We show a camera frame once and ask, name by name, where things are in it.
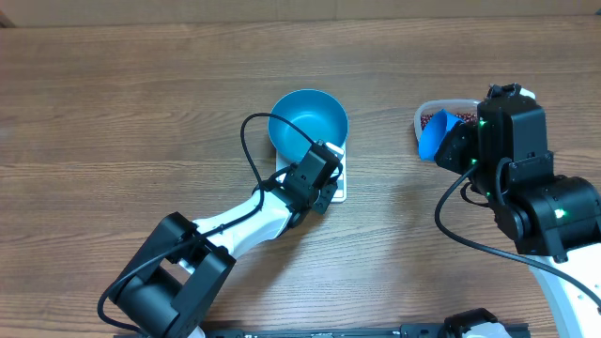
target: blue plastic piece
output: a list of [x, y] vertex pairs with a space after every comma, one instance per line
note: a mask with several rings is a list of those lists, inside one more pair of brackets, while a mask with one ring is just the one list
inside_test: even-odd
[[[345, 108], [332, 95], [315, 89], [302, 89], [281, 98], [271, 110], [285, 117], [314, 141], [323, 140], [342, 146], [348, 136]], [[309, 142], [286, 123], [270, 118], [268, 133], [273, 146], [289, 161], [301, 161]]]
[[455, 126], [457, 121], [463, 120], [444, 109], [434, 114], [422, 132], [418, 146], [418, 154], [422, 161], [434, 161], [434, 156], [439, 151], [442, 140], [447, 132]]

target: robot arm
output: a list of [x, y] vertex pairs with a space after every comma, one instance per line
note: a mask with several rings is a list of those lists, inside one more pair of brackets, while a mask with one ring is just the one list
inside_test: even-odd
[[[569, 274], [601, 296], [601, 270], [596, 268], [601, 260], [601, 243], [569, 251], [564, 263], [549, 256], [531, 258]], [[543, 289], [560, 337], [594, 337], [601, 331], [601, 313], [593, 300], [554, 274], [533, 267], [530, 271]]]
[[[456, 122], [441, 135], [436, 163], [467, 175], [473, 190], [487, 199], [483, 206], [494, 211], [499, 229], [519, 254], [535, 262], [461, 242], [531, 265], [561, 337], [595, 336], [601, 331], [598, 192], [583, 178], [553, 174], [545, 111], [532, 93], [521, 93], [519, 84], [492, 86], [477, 117], [476, 123]], [[533, 267], [536, 262], [555, 268], [548, 269], [555, 274]], [[571, 283], [566, 277], [573, 278]]]
[[[282, 183], [264, 181], [248, 201], [223, 214], [194, 222], [179, 213], [167, 216], [107, 289], [108, 298], [149, 337], [202, 336], [196, 328], [236, 259], [297, 226], [311, 209], [326, 211], [337, 189], [337, 177], [331, 176], [340, 170], [342, 156], [339, 147], [318, 142]], [[263, 205], [256, 210], [261, 193]], [[238, 223], [223, 226], [240, 216]], [[156, 259], [173, 250], [165, 259], [191, 274], [184, 285]]]

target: blue scoop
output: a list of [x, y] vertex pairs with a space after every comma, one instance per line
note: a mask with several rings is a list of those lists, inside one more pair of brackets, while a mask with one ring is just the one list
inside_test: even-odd
[[457, 122], [463, 122], [463, 120], [444, 109], [432, 116], [422, 131], [418, 145], [418, 153], [422, 161], [434, 160], [442, 140]]

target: green led light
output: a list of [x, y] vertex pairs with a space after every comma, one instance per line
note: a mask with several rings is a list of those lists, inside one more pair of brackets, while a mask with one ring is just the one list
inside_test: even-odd
[[555, 217], [557, 218], [561, 218], [563, 216], [565, 216], [567, 212], [565, 212], [565, 210], [563, 209], [555, 209]]

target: clear plastic container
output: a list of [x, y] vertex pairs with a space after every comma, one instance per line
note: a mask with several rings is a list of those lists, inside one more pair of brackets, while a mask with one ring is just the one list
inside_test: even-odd
[[476, 119], [476, 106], [478, 103], [480, 103], [480, 101], [474, 99], [452, 99], [431, 100], [422, 104], [415, 112], [413, 122], [415, 125], [415, 136], [417, 137], [417, 141], [420, 141], [422, 131], [432, 115], [444, 109], [464, 121], [470, 122], [472, 119]]

